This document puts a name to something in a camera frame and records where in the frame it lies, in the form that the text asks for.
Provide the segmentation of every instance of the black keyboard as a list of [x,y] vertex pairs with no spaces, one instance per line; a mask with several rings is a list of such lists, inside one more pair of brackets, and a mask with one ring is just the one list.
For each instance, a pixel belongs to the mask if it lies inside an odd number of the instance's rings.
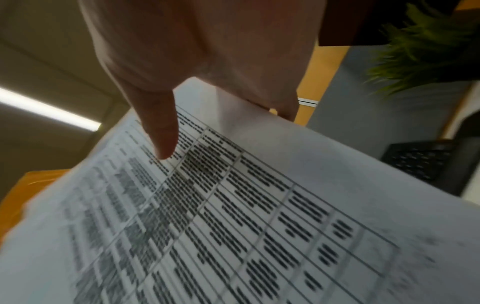
[[381,160],[460,196],[479,164],[480,138],[393,144]]

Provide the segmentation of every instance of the table grid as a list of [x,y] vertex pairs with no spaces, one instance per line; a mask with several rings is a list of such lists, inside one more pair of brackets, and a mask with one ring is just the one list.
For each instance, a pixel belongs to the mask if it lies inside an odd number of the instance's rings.
[[373,300],[398,246],[178,117],[170,159],[135,120],[63,202],[75,303]]

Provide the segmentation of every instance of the paper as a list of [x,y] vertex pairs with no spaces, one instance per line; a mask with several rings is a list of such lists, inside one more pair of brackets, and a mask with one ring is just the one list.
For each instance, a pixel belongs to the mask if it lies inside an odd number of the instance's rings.
[[6,303],[478,301],[477,208],[198,80],[175,97],[171,158],[132,112],[31,203]]

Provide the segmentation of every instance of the green plant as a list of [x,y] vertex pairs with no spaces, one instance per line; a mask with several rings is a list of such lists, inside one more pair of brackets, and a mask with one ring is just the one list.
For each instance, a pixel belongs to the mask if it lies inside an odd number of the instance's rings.
[[381,51],[379,64],[368,72],[370,80],[397,80],[380,91],[393,94],[439,82],[470,45],[479,30],[477,23],[459,23],[425,6],[407,4],[405,28],[385,25],[390,43]]

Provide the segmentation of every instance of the fluorescent light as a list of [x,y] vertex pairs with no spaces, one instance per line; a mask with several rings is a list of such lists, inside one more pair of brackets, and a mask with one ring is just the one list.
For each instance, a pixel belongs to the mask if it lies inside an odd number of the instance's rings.
[[0,88],[0,103],[95,132],[101,123]]

